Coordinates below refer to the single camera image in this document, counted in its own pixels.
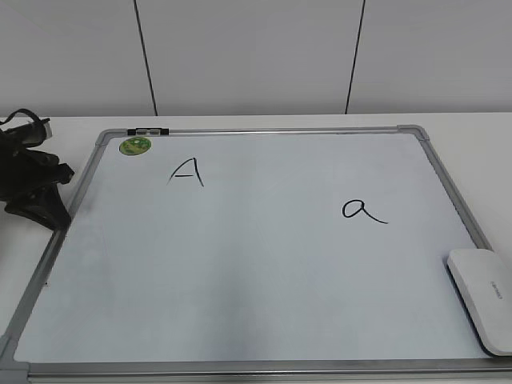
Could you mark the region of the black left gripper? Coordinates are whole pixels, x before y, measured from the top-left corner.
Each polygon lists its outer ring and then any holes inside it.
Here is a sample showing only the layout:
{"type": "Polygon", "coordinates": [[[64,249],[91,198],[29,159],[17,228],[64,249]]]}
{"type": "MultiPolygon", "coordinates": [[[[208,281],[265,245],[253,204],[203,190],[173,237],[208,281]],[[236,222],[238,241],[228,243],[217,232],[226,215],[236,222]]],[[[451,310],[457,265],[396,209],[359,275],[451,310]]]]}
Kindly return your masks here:
{"type": "Polygon", "coordinates": [[[60,163],[57,155],[25,147],[15,136],[16,128],[1,131],[1,200],[10,200],[5,212],[49,230],[64,230],[71,216],[58,188],[46,185],[68,184],[74,171],[67,163],[60,163]]]}

